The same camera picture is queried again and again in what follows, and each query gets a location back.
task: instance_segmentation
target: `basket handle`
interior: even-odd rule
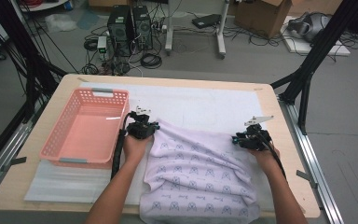
[[[65,158],[61,157],[59,159],[61,162],[73,162],[73,163],[87,163],[87,159],[75,159],[75,158]]]
[[[95,96],[113,97],[113,90],[112,89],[92,88],[91,91]]]

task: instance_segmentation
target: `human arm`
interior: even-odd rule
[[[281,168],[269,150],[255,151],[249,149],[267,176],[272,192],[277,223],[308,223],[301,208],[284,178]]]
[[[138,140],[130,135],[125,138],[123,148],[126,160],[89,210],[85,224],[119,223],[136,167],[145,154],[150,138]]]

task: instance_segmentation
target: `hand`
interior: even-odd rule
[[[277,153],[278,157],[280,157],[280,151],[276,147],[272,147]],[[261,169],[268,175],[270,172],[274,170],[280,171],[280,167],[278,163],[275,161],[272,153],[269,150],[256,151],[252,149],[248,149],[248,151],[255,156],[258,165]]]
[[[126,163],[137,166],[145,154],[147,142],[152,139],[152,136],[139,140],[131,135],[127,135],[124,139],[124,154],[126,155]]]

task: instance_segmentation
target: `pink plastic basket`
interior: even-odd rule
[[[110,169],[118,130],[129,108],[127,91],[77,88],[40,158],[60,166]]]

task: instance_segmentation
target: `white cloth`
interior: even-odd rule
[[[141,219],[158,223],[249,223],[259,217],[249,152],[226,133],[158,120],[145,171]]]

